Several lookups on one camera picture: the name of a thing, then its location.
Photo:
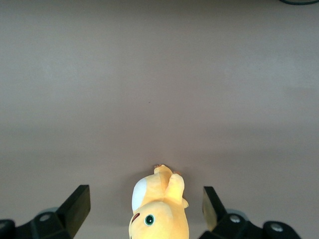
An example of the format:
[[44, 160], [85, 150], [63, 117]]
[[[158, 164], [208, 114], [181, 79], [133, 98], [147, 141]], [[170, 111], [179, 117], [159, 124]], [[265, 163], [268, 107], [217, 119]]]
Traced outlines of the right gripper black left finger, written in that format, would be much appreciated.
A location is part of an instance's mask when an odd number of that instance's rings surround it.
[[91, 209], [90, 187], [80, 185], [54, 212], [44, 212], [17, 227], [10, 219], [0, 221], [2, 239], [72, 239]]

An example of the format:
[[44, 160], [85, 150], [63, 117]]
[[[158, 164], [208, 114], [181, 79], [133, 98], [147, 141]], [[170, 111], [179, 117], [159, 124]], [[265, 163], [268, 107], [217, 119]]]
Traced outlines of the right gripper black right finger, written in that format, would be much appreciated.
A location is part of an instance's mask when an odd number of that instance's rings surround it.
[[213, 187], [203, 187], [202, 212], [208, 230], [202, 239], [299, 239], [289, 225], [267, 221], [260, 228], [240, 212], [228, 212]]

